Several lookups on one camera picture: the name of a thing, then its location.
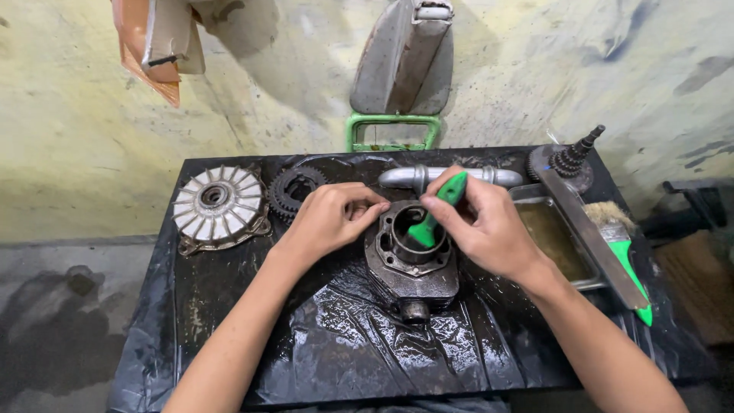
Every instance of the right hand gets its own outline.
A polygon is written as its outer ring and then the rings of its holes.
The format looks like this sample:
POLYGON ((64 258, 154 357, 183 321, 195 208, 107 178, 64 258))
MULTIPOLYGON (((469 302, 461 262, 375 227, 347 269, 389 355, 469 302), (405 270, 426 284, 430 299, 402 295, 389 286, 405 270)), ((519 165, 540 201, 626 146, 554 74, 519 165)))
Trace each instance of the right hand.
POLYGON ((554 263, 530 238, 507 190, 469 176, 465 197, 476 211, 476 219, 471 214, 462 217, 453 206, 436 198, 443 184, 461 171, 460 166, 446 169, 428 185, 421 203, 478 266, 522 287, 535 284, 545 273, 536 271, 539 265, 554 263))

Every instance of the workbench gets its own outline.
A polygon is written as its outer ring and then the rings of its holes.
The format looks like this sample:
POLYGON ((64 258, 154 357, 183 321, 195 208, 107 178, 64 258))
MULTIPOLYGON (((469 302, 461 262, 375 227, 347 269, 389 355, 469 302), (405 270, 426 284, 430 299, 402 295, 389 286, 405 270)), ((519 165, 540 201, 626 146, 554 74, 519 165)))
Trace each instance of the workbench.
MULTIPOLYGON (((532 148, 188 159, 172 200, 190 176, 220 165, 259 166, 265 184, 282 168, 308 165, 320 169, 331 182, 362 181, 391 201, 415 199, 412 190, 380 187, 378 175, 421 163, 493 165, 526 178, 524 163, 532 148)), ((585 202, 614 201, 627 210, 596 152, 589 162, 595 183, 583 195, 585 202)), ((178 235, 171 216, 169 207, 112 385, 109 408, 114 412, 162 409, 183 371, 287 229, 271 213, 271 236, 184 257, 176 251, 178 235)), ((633 235, 631 251, 633 266, 653 304, 651 328, 624 309, 610 289, 584 295, 674 382, 711 376, 713 362, 705 349, 681 327, 679 318, 674 321, 664 274, 640 234, 633 235)), ((370 399, 384 405, 390 398, 580 387, 547 323, 512 282, 460 256, 457 299, 422 328, 404 326, 376 305, 367 271, 360 239, 326 256, 304 275, 270 337, 243 410, 370 399)))

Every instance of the yellow wall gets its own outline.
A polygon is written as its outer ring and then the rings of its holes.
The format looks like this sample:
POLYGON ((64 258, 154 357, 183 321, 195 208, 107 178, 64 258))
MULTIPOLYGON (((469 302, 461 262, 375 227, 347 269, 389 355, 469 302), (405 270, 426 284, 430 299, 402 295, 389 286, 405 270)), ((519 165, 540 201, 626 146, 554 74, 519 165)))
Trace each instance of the yellow wall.
MULTIPOLYGON (((186 158, 343 151, 386 4, 245 0, 200 30, 206 74, 184 77, 173 109, 120 66, 107 0, 0 2, 0 241, 155 233, 186 158)), ((568 142, 604 123, 599 151, 641 216, 664 179, 734 172, 734 2, 454 6, 440 146, 546 143, 549 128, 568 142)))

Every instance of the green handle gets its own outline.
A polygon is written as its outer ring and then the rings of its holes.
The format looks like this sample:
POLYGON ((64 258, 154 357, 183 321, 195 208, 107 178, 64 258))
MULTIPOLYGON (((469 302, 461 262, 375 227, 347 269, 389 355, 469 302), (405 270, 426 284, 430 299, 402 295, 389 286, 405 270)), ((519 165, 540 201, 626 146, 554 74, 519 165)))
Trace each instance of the green handle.
MULTIPOLYGON (((443 184, 441 189, 438 190, 436 198, 441 201, 446 201, 452 206, 456 205, 464 196, 466 180, 466 171, 457 173, 443 184)), ((436 240, 433 237, 433 231, 436 228, 436 225, 438 225, 436 218, 434 218, 431 213, 428 213, 423 222, 417 223, 408 229, 408 235, 418 241, 422 246, 433 248, 436 245, 436 240)))
MULTIPOLYGON (((635 271, 632 269, 632 264, 630 264, 630 244, 632 244, 632 241, 615 241, 613 243, 609 243, 609 248, 611 248, 612 252, 614 252, 614 255, 617 256, 619 262, 622 263, 622 266, 625 268, 625 270, 627 270, 627 274, 630 275, 630 278, 632 279, 632 281, 635 282, 635 285, 640 290, 642 295, 644 295, 644 297, 648 301, 650 301, 650 299, 647 297, 647 293, 642 287, 642 284, 640 284, 640 280, 637 279, 635 271)), ((642 320, 642 322, 645 323, 648 327, 653 324, 653 308, 651 305, 648 304, 647 307, 643 309, 636 309, 635 313, 637 313, 637 316, 640 317, 640 320, 642 320)))

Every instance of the green metal frame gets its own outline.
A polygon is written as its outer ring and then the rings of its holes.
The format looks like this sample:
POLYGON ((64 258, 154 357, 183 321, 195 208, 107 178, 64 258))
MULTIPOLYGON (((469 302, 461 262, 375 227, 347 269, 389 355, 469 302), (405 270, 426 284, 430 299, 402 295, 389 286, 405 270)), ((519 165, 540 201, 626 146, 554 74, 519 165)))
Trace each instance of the green metal frame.
POLYGON ((346 151, 347 152, 364 152, 364 151, 422 151, 424 149, 433 148, 433 141, 441 130, 441 119, 438 115, 363 115, 361 113, 352 113, 352 116, 346 119, 346 151), (357 128, 360 125, 375 125, 386 123, 408 123, 414 125, 428 126, 428 132, 423 138, 422 143, 406 143, 406 144, 390 144, 390 145, 369 145, 366 143, 356 143, 357 128))

